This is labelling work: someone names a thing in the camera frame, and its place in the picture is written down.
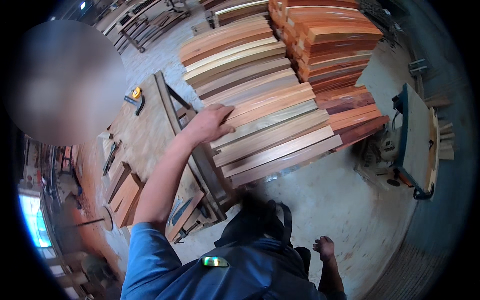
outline person's left hand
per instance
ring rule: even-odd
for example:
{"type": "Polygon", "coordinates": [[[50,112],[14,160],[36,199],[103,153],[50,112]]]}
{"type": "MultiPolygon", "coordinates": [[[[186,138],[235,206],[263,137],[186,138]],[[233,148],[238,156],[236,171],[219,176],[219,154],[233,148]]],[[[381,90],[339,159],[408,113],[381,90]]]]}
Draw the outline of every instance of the person's left hand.
{"type": "Polygon", "coordinates": [[[234,127],[221,125],[233,109],[233,106],[222,104],[209,105],[201,110],[181,132],[194,147],[217,140],[229,132],[235,132],[234,127]]]}

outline tape measure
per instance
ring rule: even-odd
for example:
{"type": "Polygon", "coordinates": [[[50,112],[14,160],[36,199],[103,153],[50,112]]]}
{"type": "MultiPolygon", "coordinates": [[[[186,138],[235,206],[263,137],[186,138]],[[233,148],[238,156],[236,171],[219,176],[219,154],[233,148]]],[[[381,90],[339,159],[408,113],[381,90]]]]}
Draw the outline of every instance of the tape measure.
{"type": "Polygon", "coordinates": [[[140,98],[141,94],[142,94],[142,90],[139,87],[137,87],[136,89],[134,89],[132,91],[132,97],[135,98],[135,99],[140,98]]]}

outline window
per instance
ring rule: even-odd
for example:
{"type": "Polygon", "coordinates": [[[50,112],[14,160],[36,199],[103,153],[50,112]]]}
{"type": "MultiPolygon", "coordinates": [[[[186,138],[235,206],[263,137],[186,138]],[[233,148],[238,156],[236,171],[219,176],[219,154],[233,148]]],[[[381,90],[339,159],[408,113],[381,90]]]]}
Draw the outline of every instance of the window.
{"type": "Polygon", "coordinates": [[[24,214],[32,241],[37,247],[51,247],[52,243],[47,233],[42,210],[40,209],[40,198],[19,194],[20,205],[24,214]]]}

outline forearm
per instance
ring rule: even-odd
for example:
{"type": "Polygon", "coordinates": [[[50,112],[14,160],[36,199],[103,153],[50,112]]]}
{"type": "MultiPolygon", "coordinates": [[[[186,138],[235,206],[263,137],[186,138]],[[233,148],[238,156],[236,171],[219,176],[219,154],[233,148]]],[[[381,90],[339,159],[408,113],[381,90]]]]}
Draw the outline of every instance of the forearm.
{"type": "Polygon", "coordinates": [[[195,146],[183,132],[173,139],[142,190],[133,224],[150,222],[165,234],[183,170],[195,146]]]}
{"type": "Polygon", "coordinates": [[[330,294],[336,291],[344,291],[342,278],[338,273],[338,265],[336,263],[335,256],[324,262],[322,267],[322,277],[320,278],[318,290],[324,294],[330,294]]]}

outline open-end wrench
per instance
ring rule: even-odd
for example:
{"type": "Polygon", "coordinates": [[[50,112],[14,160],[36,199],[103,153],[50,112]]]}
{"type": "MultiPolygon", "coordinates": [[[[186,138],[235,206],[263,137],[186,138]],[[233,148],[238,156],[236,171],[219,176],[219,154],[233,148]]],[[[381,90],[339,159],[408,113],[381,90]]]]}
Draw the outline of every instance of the open-end wrench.
{"type": "Polygon", "coordinates": [[[172,211],[170,212],[170,215],[168,216],[167,226],[170,226],[170,220],[172,219],[173,214],[175,213],[175,211],[179,207],[180,203],[182,203],[182,202],[183,202],[183,197],[180,199],[180,197],[177,196],[177,201],[175,202],[175,206],[173,207],[172,211]]]}

